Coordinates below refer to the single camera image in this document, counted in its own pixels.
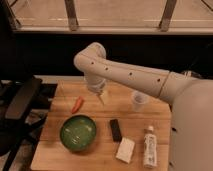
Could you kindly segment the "translucent yellowish gripper finger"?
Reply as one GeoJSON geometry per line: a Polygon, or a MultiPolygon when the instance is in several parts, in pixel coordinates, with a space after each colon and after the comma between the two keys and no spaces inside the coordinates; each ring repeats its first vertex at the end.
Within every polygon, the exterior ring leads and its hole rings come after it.
{"type": "Polygon", "coordinates": [[[101,102],[101,104],[104,106],[105,103],[104,103],[104,101],[103,101],[103,99],[102,99],[102,97],[101,97],[101,94],[98,93],[96,96],[97,96],[97,98],[99,99],[99,101],[101,102]]]}

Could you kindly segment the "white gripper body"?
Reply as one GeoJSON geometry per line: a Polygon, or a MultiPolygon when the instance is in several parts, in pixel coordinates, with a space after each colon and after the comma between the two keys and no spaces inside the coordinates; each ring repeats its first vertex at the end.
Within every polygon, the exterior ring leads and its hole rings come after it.
{"type": "Polygon", "coordinates": [[[96,94],[101,94],[103,92],[105,84],[105,79],[86,79],[86,85],[88,90],[96,94]]]}

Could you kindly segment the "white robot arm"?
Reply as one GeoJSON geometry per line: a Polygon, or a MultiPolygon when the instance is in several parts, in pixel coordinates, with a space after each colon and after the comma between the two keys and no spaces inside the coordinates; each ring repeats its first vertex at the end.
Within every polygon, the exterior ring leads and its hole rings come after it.
{"type": "Polygon", "coordinates": [[[213,171],[213,80],[113,62],[96,42],[75,55],[74,65],[91,91],[108,79],[171,105],[168,171],[213,171]]]}

